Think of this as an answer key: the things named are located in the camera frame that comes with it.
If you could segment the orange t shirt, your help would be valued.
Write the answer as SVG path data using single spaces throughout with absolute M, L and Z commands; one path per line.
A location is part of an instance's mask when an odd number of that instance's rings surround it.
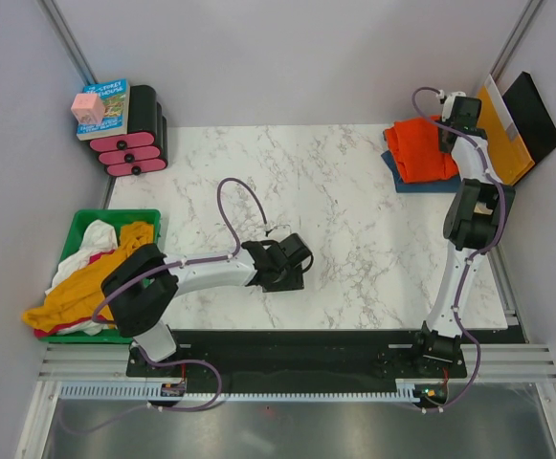
M 455 161 L 439 149 L 438 128 L 423 118 L 396 121 L 384 137 L 406 184 L 448 181 L 458 175 Z

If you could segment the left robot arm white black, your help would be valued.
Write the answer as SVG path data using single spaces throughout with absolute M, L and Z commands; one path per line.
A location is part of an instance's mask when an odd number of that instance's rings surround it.
M 177 296 L 218 287 L 259 287 L 264 293 L 304 287 L 303 276 L 314 255 L 292 233 L 281 241 L 246 241 L 233 252 L 169 257 L 154 243 L 141 246 L 100 284 L 120 335 L 130 338 L 148 357 L 148 365 L 170 376 L 181 365 L 181 353 L 163 314 Z

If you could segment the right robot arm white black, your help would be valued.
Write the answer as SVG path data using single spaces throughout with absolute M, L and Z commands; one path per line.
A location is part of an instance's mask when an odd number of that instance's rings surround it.
M 480 99 L 424 86 L 411 101 L 418 115 L 437 128 L 439 151 L 452 158 L 460 177 L 443 224 L 444 274 L 409 354 L 411 369 L 428 377 L 458 366 L 462 339 L 474 338 L 462 323 L 468 297 L 480 263 L 500 242 L 515 188 L 504 184 L 492 166 L 487 135 L 478 127 Z

